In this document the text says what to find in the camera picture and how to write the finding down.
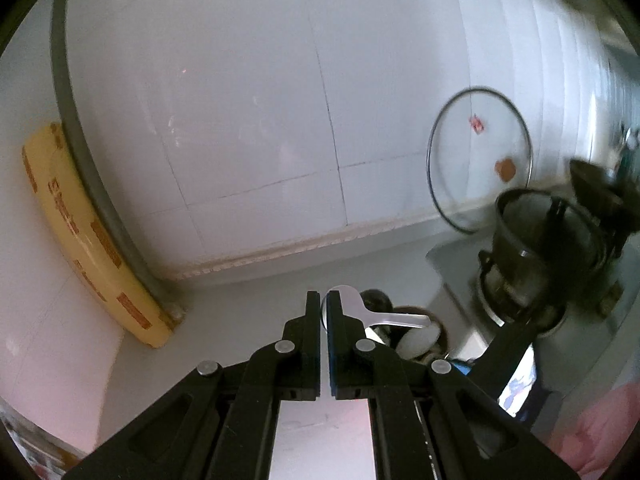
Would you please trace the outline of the black plastic spoon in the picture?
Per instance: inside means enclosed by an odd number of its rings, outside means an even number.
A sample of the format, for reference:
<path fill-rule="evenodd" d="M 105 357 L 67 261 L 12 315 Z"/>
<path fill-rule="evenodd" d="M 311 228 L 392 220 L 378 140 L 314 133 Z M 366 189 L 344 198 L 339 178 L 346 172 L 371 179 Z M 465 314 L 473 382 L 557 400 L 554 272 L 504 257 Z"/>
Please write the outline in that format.
<path fill-rule="evenodd" d="M 390 297 L 379 289 L 367 289 L 360 292 L 364 306 L 371 312 L 388 313 L 394 310 Z"/>

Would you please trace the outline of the red cylindrical tin canister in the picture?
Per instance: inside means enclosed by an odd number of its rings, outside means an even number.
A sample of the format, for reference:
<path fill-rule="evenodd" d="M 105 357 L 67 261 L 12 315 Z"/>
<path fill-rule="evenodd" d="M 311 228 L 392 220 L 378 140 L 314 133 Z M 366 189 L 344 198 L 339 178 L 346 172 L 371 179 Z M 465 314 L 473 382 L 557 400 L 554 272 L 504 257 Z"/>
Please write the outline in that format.
<path fill-rule="evenodd" d="M 384 344 L 394 349 L 401 359 L 427 365 L 433 360 L 446 356 L 449 351 L 448 333 L 442 321 L 434 313 L 413 306 L 396 307 L 394 311 L 423 314 L 431 320 L 431 324 L 425 328 L 382 325 L 373 329 Z"/>

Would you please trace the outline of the white rice paddle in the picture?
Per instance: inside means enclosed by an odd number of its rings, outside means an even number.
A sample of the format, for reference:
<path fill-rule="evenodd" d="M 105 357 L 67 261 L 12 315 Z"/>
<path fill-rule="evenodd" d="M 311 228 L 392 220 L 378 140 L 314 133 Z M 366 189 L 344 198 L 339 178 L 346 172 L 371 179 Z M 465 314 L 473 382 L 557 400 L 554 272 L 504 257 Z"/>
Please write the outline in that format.
<path fill-rule="evenodd" d="M 396 352 L 401 359 L 415 360 L 429 352 L 441 334 L 442 330 L 438 325 L 412 328 L 402 336 L 396 347 Z"/>

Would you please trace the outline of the black clay pot with lid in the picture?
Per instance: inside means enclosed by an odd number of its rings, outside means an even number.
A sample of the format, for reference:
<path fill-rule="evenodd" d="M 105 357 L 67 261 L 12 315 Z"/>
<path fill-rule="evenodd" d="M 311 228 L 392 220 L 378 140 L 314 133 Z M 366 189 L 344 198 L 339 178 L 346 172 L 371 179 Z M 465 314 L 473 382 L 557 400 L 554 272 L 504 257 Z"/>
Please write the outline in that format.
<path fill-rule="evenodd" d="M 560 316 L 605 264 L 600 230 L 566 198 L 533 188 L 501 193 L 495 213 L 491 250 L 478 254 L 486 311 L 500 324 Z"/>

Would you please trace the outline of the yellow cling film roll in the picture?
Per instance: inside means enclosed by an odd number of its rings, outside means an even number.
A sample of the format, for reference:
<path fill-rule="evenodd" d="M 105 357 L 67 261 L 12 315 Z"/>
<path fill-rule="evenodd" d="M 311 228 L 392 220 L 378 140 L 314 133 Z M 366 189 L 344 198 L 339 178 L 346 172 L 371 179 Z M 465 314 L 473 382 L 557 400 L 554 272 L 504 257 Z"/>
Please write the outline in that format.
<path fill-rule="evenodd" d="M 62 253 L 99 305 L 138 341 L 158 349 L 172 322 L 134 276 L 82 184 L 62 125 L 50 122 L 22 147 L 23 165 Z"/>

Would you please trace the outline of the black wok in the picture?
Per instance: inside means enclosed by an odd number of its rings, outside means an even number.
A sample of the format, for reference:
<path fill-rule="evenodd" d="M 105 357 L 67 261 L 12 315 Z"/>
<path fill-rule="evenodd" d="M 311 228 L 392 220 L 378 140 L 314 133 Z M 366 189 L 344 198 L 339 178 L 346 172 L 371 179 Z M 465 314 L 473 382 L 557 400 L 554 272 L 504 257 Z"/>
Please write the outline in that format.
<path fill-rule="evenodd" d="M 598 222 L 610 257 L 620 258 L 628 237 L 639 231 L 638 185 L 578 158 L 570 160 L 570 182 L 578 204 Z"/>

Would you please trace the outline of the glass pot lid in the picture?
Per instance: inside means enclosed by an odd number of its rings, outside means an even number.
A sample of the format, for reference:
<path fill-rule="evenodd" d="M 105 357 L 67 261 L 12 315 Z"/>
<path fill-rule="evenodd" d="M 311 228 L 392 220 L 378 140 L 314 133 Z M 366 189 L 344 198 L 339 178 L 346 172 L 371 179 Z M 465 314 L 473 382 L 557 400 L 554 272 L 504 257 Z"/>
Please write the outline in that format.
<path fill-rule="evenodd" d="M 450 228 L 471 235 L 490 221 L 497 195 L 529 186 L 534 146 L 515 104 L 502 92 L 471 86 L 438 111 L 426 141 L 432 204 Z"/>

